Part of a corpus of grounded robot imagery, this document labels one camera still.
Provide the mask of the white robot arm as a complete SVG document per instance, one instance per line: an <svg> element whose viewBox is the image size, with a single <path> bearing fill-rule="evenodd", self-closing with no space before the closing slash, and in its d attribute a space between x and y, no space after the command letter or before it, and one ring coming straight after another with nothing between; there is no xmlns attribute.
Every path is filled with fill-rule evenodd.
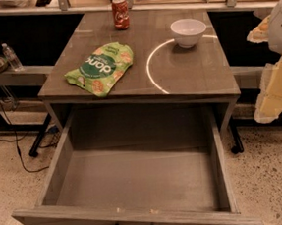
<svg viewBox="0 0 282 225"><path fill-rule="evenodd" d="M254 119L261 124L271 123L282 112L282 0L270 15L250 31L246 40L254 43L267 42L269 50L281 55L274 65L265 65L260 81L260 94L255 103Z"/></svg>

